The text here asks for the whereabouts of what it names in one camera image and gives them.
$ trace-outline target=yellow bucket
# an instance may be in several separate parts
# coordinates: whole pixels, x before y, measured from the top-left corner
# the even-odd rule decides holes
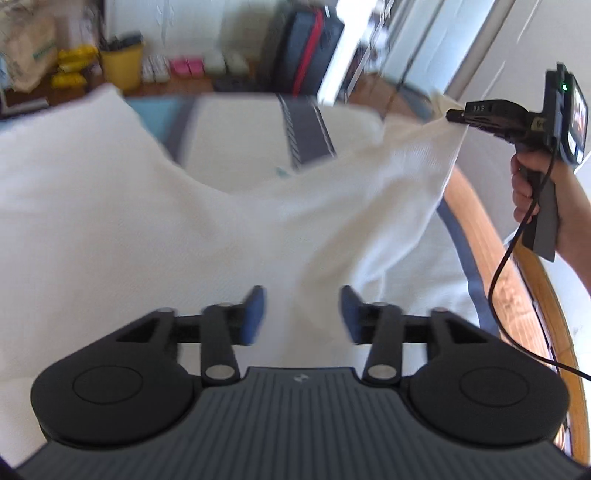
[[[139,87],[142,81],[144,44],[117,51],[101,51],[105,80],[124,92]]]

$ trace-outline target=red stripe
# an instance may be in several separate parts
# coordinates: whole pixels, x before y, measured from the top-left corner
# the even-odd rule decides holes
[[[308,38],[308,43],[304,49],[304,54],[300,60],[300,66],[297,69],[297,73],[295,74],[295,82],[294,82],[294,89],[292,91],[293,96],[298,96],[300,94],[300,89],[302,83],[304,83],[304,78],[306,78],[306,73],[308,73],[308,67],[310,66],[310,62],[312,61],[312,57],[314,56],[314,52],[318,47],[318,42],[320,41],[320,36],[322,35],[322,30],[324,28],[324,15],[322,10],[316,10],[316,20],[314,22],[314,26],[312,27],[312,32],[310,33],[310,37]]]

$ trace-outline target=small screen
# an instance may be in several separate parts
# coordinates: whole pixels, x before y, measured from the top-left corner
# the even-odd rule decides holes
[[[579,147],[583,150],[587,135],[587,106],[576,83],[573,85],[573,113],[570,129]]]

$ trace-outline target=circular pad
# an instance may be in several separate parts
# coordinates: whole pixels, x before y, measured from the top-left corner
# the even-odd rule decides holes
[[[170,428],[191,406],[193,391],[193,378],[146,344],[98,343],[43,371],[31,405],[50,438],[115,447]]]
[[[82,400],[109,405],[129,400],[142,389],[144,380],[128,367],[94,367],[74,380],[74,392]]]
[[[569,394],[550,368],[505,345],[456,346],[412,378],[410,399],[437,430],[483,446],[552,439]]]

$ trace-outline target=logo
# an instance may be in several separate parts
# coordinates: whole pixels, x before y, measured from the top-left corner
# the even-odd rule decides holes
[[[307,382],[309,379],[310,379],[310,377],[308,377],[308,375],[306,375],[306,374],[299,374],[294,377],[294,380],[296,382],[298,382],[299,384]]]
[[[546,119],[542,116],[537,116],[531,124],[531,130],[533,132],[543,132],[545,129]]]

